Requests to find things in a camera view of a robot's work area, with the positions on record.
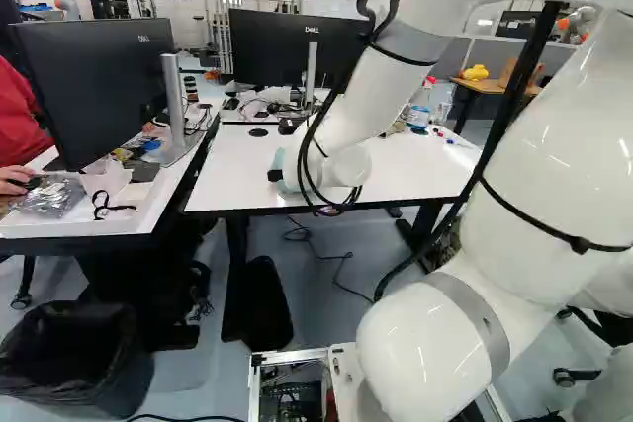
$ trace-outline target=water bottle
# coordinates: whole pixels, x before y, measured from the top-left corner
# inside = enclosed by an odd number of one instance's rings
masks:
[[[433,84],[435,84],[435,78],[433,76],[428,76],[422,83],[422,87],[411,100],[407,126],[414,131],[425,131],[428,127],[431,115],[431,111],[429,109],[429,99]]]

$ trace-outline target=plastic bag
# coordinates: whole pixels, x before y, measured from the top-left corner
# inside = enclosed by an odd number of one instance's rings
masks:
[[[61,218],[85,196],[79,180],[70,175],[53,174],[43,177],[40,185],[30,190],[12,208],[19,212]]]
[[[121,303],[45,303],[0,344],[0,394],[60,415],[127,418],[152,376],[135,311]]]

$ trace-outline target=wooden table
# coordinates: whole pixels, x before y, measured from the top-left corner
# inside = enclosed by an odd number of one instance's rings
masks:
[[[468,92],[463,101],[464,107],[460,111],[457,121],[455,122],[455,126],[453,127],[453,131],[458,134],[462,133],[466,119],[468,118],[471,109],[473,109],[475,101],[477,101],[480,96],[487,94],[498,95],[505,92],[505,88],[499,86],[498,79],[482,79],[480,81],[473,81],[470,79],[450,78],[450,81],[455,83],[458,88],[462,87]],[[543,88],[539,86],[529,86],[525,90],[525,95],[533,98],[541,91],[543,91]]]

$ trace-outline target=black monitor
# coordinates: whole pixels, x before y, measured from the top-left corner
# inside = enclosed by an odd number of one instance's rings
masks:
[[[140,132],[166,106],[167,19],[11,26],[64,167],[80,170]]]
[[[257,86],[298,86],[317,41],[315,87],[332,87],[365,49],[366,20],[230,9],[233,77]]]

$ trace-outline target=computer mouse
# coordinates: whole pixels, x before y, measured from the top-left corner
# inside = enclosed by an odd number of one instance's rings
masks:
[[[42,182],[42,177],[33,177],[27,183],[21,182],[20,180],[15,180],[13,178],[9,178],[7,182],[21,188],[26,188],[28,191],[30,191],[37,188],[40,185],[40,183]]]
[[[239,106],[239,100],[237,98],[229,98],[226,100],[225,109],[233,111],[237,109],[237,106]]]

